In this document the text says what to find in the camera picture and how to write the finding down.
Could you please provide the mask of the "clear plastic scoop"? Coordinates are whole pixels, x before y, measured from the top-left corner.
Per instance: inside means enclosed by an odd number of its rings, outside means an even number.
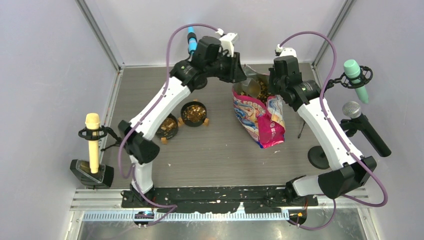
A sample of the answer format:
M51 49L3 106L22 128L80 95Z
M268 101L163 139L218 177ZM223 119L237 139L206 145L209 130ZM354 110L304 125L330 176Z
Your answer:
M241 89L252 98L257 98L262 90L260 84L251 77L241 82Z

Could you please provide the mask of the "black box device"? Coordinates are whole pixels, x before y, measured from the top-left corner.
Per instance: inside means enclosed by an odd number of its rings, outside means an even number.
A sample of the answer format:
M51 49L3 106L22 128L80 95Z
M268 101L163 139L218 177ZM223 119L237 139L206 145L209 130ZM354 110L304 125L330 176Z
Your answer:
M114 168L109 165L100 164L98 172L92 173L87 160L73 159L69 169L89 189L109 189L112 186Z

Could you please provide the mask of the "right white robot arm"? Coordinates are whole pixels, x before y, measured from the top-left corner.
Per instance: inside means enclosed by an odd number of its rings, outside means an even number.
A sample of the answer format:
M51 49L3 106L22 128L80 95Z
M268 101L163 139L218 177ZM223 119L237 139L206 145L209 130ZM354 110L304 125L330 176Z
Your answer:
M299 205L309 195L336 199L362 187L370 178L364 167L373 171L377 166L375 159L364 157L340 125L332 122L333 114L327 101L320 98L321 88L315 80L303 80L296 57L288 55L274 59L269 68L268 87L311 128L331 169L319 175L304 175L288 181L284 190L287 202Z

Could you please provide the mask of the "blue microphone on stand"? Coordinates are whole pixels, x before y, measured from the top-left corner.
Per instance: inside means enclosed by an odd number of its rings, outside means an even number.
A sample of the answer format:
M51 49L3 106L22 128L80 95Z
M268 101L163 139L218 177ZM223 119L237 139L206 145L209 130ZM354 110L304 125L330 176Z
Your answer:
M187 51L191 57L194 54L198 45L197 36L195 34L195 30L193 26L189 26L187 28L187 44L188 44ZM196 90L203 89L204 87L206 87L207 84L208 84L208 80L206 78L202 78L195 84L195 89Z

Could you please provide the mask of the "cat-ear black pet bowl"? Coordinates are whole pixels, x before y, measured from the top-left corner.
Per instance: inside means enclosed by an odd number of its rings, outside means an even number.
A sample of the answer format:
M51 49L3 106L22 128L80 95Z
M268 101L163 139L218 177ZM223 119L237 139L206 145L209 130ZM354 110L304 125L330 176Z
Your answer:
M179 131L179 121L173 115L169 114L165 120L160 124L155 135L160 139L161 143L168 144L169 139L174 138Z

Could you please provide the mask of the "green microphone with shock mount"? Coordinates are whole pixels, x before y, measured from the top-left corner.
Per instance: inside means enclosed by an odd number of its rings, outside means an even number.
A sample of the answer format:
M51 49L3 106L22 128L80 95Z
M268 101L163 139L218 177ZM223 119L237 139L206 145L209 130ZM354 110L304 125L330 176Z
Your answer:
M353 89L358 99L363 104L369 103L369 94L366 85L373 79L373 70L364 65L359 65L354 59L346 60L343 64L344 72L338 78L330 79L324 91L340 84L346 89Z

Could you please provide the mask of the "yellow microphone on tripod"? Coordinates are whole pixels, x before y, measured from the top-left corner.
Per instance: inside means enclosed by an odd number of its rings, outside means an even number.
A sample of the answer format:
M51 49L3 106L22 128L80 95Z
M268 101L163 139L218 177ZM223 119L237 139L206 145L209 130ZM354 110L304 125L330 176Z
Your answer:
M99 140L108 135L115 139L115 144L112 147L121 144L122 138L111 127L101 125L100 117L97 113L88 113L85 117L85 127L78 132L78 136L88 141L89 168L92 174L99 172L99 152L105 151L104 149L99 149Z

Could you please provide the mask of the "grey black handheld microphone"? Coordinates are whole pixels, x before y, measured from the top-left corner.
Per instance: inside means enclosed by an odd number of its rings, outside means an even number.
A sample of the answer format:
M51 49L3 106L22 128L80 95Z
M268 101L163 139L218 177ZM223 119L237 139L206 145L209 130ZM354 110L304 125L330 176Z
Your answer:
M371 125L367 116L362 113L361 106L357 102L349 101L345 103L342 106L342 112L349 118L342 119L339 124L347 137L353 137L357 131L360 131L381 157L389 157L392 154L392 151Z

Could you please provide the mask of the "round black stand base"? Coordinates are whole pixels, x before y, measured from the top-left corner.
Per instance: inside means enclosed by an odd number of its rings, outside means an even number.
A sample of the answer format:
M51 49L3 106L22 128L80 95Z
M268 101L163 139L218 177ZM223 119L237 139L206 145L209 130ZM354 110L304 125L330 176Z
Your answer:
M313 146L307 153L307 158L312 166L320 170L330 168L327 156L321 146Z

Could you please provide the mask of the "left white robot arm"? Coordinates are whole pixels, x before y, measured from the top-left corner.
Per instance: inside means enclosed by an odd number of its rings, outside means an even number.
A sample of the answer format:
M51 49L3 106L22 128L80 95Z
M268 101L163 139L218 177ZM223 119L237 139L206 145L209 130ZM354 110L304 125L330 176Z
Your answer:
M126 151L130 157L131 190L141 207L148 207L154 199L153 160L160 147L153 137L172 110L207 78L215 77L231 84L246 80L240 54L235 51L237 38L236 33L226 33L220 38L202 37L194 53L168 71L165 83L147 106L130 121L122 120L118 124L122 135L118 153Z

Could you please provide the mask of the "colourful pet food bag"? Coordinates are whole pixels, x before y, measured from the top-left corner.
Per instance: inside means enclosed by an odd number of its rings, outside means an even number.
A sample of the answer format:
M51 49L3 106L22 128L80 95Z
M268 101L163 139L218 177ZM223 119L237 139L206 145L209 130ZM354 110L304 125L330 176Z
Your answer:
M257 98L232 86L235 116L260 148L266 149L285 142L286 125L283 114L283 99L268 92L269 75L262 74L248 65L243 66L248 79L256 81L261 92Z

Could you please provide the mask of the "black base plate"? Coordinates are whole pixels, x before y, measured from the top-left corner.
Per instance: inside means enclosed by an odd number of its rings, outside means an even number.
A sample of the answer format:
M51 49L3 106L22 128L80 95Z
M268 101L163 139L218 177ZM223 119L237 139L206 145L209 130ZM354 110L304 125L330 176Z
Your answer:
M144 200L131 187L121 191L121 206L128 208L157 209L167 213L176 206L174 213L234 213L244 207L248 214L277 213L280 207L316 207L318 200L304 196L292 201L286 199L285 188L279 185L217 186L217 187L154 187L145 196L154 204Z

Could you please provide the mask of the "round black pet bowl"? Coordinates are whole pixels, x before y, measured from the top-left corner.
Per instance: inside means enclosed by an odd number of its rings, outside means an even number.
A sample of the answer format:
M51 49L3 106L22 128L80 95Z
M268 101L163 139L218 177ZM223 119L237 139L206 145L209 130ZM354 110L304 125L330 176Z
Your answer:
M178 126L186 125L189 127L200 127L209 125L206 106L194 99L185 103L180 109L180 117L178 118Z

